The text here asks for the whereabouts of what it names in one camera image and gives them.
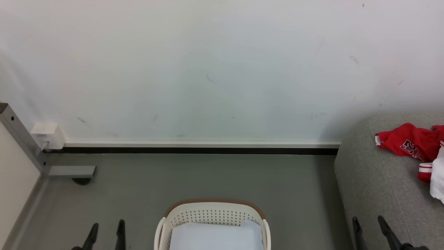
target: baseboard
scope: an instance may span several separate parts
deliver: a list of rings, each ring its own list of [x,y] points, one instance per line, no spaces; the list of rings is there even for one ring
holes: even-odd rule
[[[17,250],[19,248],[25,231],[28,228],[29,223],[31,223],[32,216],[37,210],[46,187],[48,186],[48,182],[49,179],[45,177],[40,177],[36,182],[28,200],[25,203],[25,206],[14,224],[14,227],[3,245],[2,250]]]
[[[330,141],[74,141],[45,153],[219,153],[336,155]]]
[[[65,148],[287,148],[337,149],[340,141],[90,141],[66,140]]]

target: gray sofa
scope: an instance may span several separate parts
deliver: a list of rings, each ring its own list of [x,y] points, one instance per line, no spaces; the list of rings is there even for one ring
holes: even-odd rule
[[[444,205],[430,196],[429,184],[416,178],[420,162],[375,144],[377,132],[393,130],[405,122],[431,129],[444,124],[444,113],[373,116],[359,122],[342,142],[335,172],[349,231],[353,231],[352,217],[357,216],[369,250],[389,250],[377,221],[382,215],[401,243],[442,250]]]

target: metal bracket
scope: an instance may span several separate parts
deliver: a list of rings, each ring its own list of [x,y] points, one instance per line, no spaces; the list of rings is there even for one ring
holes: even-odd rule
[[[91,178],[96,166],[49,166],[40,147],[7,103],[0,103],[0,122],[19,144],[42,176]]]

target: white outlet box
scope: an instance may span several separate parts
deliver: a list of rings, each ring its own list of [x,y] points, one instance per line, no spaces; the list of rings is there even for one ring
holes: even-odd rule
[[[31,135],[40,148],[62,149],[65,145],[65,135],[57,123],[38,122],[31,129]]]

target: laundry basket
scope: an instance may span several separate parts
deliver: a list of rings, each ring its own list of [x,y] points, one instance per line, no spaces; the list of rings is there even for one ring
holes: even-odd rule
[[[271,235],[264,213],[253,203],[231,199],[191,199],[174,204],[157,225],[154,250],[169,250],[173,227],[186,222],[240,226],[251,220],[262,228],[264,250],[271,250]]]

